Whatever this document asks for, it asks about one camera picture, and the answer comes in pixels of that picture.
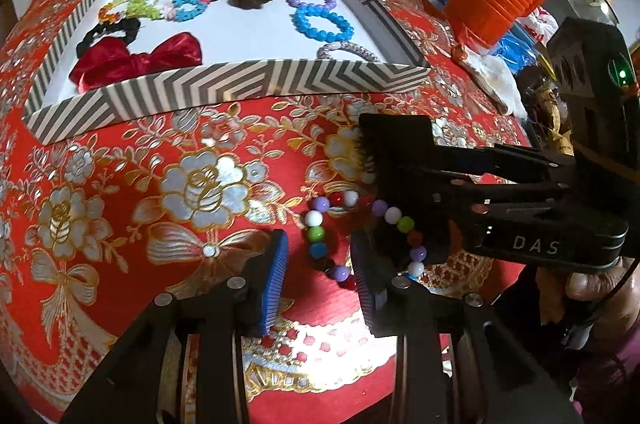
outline gray beaded bracelet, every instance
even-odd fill
[[[346,52],[351,52],[352,54],[356,54],[360,56],[365,61],[371,63],[379,63],[380,60],[375,56],[373,52],[368,51],[366,48],[361,47],[360,45],[356,45],[356,43],[351,43],[350,41],[335,41],[333,43],[327,43],[326,45],[322,45],[318,49],[318,59],[333,59],[329,52],[333,50],[344,50]]]

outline white bead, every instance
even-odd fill
[[[424,272],[424,264],[421,261],[412,261],[406,271],[414,278],[419,278]]]
[[[322,225],[322,213],[320,211],[311,210],[305,216],[305,225],[307,227],[318,227]]]
[[[345,191],[344,195],[344,205],[348,208],[354,208],[358,203],[358,192],[357,191]]]
[[[385,222],[388,224],[397,224],[402,218],[402,211],[398,208],[388,208],[385,213]]]

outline red floral tablecloth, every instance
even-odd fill
[[[322,192],[366,191],[355,148],[362,112],[428,114],[439,144],[525,143],[450,61],[446,26],[425,0],[380,0],[433,65],[410,94],[212,104],[43,147],[20,116],[78,1],[34,0],[0,52],[0,359],[31,405],[57,420],[149,300],[237,274],[274,227],[289,234],[290,264],[275,326],[244,340],[252,422],[337,423],[388,394],[394,341],[373,339],[356,293],[311,268],[300,215]],[[194,172],[215,187],[192,184]],[[332,210],[324,224],[338,263],[350,217]],[[436,292],[491,297],[518,270],[459,250],[421,280]]]

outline red bead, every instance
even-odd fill
[[[412,229],[406,234],[406,240],[412,247],[418,247],[418,245],[422,245],[422,233]]]
[[[360,198],[358,198],[359,209],[370,209],[372,204],[373,198],[369,197],[368,195],[361,195]]]
[[[350,274],[346,280],[338,283],[338,286],[347,290],[356,290],[357,289],[356,277],[353,274]]]
[[[341,208],[344,205],[344,194],[341,191],[334,191],[329,194],[327,198],[329,199],[332,208]]]

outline finger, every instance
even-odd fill
[[[564,284],[566,276],[559,275],[557,271],[538,268],[536,271],[536,284],[540,291],[540,324],[557,323],[564,316]]]
[[[566,283],[566,295],[578,301],[593,301],[604,298],[625,275],[622,262],[603,274],[582,274],[574,272]]]

